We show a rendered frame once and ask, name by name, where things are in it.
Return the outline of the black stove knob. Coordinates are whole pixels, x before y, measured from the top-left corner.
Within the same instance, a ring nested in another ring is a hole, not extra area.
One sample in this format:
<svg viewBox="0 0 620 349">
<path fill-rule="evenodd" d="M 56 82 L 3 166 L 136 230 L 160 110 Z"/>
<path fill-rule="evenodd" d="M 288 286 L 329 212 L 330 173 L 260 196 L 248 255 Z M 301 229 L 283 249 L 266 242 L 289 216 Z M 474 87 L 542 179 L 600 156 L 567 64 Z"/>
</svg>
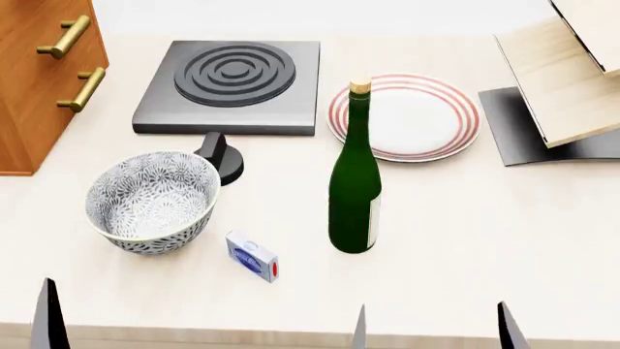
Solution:
<svg viewBox="0 0 620 349">
<path fill-rule="evenodd" d="M 243 156 L 239 150 L 227 143 L 226 136 L 222 133 L 206 133 L 201 147 L 194 153 L 216 168 L 223 186 L 235 182 L 243 174 Z"/>
</svg>

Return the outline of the small white blue box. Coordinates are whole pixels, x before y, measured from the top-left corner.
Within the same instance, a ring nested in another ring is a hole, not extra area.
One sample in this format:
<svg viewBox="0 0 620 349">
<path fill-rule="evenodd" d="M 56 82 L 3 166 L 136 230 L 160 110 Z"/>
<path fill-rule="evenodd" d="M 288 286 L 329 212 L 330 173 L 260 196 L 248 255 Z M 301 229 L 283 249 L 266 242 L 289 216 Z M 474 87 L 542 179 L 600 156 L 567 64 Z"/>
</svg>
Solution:
<svg viewBox="0 0 620 349">
<path fill-rule="evenodd" d="M 279 277 L 278 257 L 265 247 L 237 231 L 226 234 L 226 244 L 229 256 L 255 275 L 269 283 Z"/>
</svg>

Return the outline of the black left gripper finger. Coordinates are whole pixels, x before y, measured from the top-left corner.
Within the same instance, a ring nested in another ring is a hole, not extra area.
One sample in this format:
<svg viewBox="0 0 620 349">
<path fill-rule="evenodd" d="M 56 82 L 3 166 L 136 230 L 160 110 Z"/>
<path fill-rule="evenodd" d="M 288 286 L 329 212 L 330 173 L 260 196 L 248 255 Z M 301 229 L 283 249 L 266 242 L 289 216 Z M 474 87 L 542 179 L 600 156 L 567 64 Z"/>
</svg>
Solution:
<svg viewBox="0 0 620 349">
<path fill-rule="evenodd" d="M 45 278 L 32 324 L 30 349 L 71 349 L 56 284 Z"/>
</svg>

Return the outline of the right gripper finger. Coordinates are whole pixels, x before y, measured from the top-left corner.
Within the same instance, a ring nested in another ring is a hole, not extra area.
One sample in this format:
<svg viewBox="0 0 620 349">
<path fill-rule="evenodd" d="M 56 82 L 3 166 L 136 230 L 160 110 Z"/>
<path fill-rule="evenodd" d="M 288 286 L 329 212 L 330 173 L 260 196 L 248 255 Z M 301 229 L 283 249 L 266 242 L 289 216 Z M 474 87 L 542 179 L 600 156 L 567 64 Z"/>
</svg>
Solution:
<svg viewBox="0 0 620 349">
<path fill-rule="evenodd" d="M 357 316 L 356 328 L 352 337 L 351 349 L 366 349 L 366 316 L 365 304 L 360 308 Z"/>
<path fill-rule="evenodd" d="M 497 316 L 501 349 L 532 349 L 503 301 L 497 304 Z"/>
</svg>

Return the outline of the white plate with red rings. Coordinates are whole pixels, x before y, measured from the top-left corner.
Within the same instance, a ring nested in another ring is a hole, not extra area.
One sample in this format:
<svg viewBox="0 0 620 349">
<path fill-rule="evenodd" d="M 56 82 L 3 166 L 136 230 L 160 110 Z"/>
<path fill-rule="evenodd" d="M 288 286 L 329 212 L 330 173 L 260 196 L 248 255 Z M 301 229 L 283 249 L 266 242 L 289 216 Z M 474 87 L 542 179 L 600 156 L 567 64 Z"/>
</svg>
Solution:
<svg viewBox="0 0 620 349">
<path fill-rule="evenodd" d="M 369 118 L 362 141 L 353 133 L 350 89 L 330 101 L 327 125 L 340 142 L 375 159 L 423 163 L 446 159 L 469 147 L 481 130 L 481 113 L 472 98 L 444 80 L 411 73 L 372 78 Z"/>
</svg>

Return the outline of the dark grey electric stove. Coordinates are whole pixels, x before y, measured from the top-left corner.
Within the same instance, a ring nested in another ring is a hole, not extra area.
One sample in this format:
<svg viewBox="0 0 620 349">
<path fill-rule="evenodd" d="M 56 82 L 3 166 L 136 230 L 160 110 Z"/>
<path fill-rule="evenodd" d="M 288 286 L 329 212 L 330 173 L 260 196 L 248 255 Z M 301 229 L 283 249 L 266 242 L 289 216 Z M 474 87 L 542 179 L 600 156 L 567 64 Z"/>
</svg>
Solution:
<svg viewBox="0 0 620 349">
<path fill-rule="evenodd" d="M 320 59 L 317 41 L 174 41 L 133 130 L 313 136 Z"/>
</svg>

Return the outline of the wooden drawer cabinet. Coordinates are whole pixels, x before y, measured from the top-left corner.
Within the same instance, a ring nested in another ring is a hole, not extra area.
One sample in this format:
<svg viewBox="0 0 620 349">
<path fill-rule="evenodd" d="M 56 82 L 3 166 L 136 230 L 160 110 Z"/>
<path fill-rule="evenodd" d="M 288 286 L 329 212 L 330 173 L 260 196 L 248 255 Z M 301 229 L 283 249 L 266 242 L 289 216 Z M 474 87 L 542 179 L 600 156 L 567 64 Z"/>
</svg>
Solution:
<svg viewBox="0 0 620 349">
<path fill-rule="evenodd" d="M 37 53 L 64 34 L 62 20 L 79 16 L 90 25 L 62 59 Z M 108 65 L 92 0 L 0 0 L 0 175 L 41 167 L 78 113 L 56 101 L 76 97 L 86 82 L 78 72 Z"/>
</svg>

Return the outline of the light wooden slanted rack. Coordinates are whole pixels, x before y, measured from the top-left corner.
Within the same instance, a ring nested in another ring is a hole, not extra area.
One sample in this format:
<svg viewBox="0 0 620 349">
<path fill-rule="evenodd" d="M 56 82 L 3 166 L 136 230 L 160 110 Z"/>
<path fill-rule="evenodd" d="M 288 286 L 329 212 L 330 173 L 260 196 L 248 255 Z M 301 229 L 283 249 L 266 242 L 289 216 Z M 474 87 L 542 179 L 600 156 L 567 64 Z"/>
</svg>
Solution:
<svg viewBox="0 0 620 349">
<path fill-rule="evenodd" d="M 547 0 L 553 16 L 495 37 L 546 147 L 620 129 L 620 0 Z"/>
</svg>

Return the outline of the floral patterned ceramic bowl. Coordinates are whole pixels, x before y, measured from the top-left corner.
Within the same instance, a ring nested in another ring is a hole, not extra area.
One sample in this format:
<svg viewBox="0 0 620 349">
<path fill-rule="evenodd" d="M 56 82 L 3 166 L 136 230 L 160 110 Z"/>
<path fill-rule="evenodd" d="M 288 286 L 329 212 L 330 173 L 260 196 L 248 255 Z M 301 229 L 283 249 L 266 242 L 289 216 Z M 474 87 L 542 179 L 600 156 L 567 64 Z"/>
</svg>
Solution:
<svg viewBox="0 0 620 349">
<path fill-rule="evenodd" d="M 221 188 L 217 169 L 194 153 L 143 153 L 98 176 L 86 194 L 85 215 L 114 246 L 161 255 L 201 234 Z"/>
</svg>

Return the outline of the green glass wine bottle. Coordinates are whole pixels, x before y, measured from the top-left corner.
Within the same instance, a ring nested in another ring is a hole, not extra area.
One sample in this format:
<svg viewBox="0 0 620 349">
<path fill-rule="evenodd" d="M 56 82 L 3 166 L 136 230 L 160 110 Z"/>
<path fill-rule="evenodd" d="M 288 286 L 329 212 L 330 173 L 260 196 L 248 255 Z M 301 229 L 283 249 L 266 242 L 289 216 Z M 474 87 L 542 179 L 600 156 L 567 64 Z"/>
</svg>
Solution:
<svg viewBox="0 0 620 349">
<path fill-rule="evenodd" d="M 332 246 L 360 254 L 377 239 L 382 194 L 380 171 L 369 144 L 371 78 L 349 83 L 349 124 L 328 186 L 328 237 Z"/>
</svg>

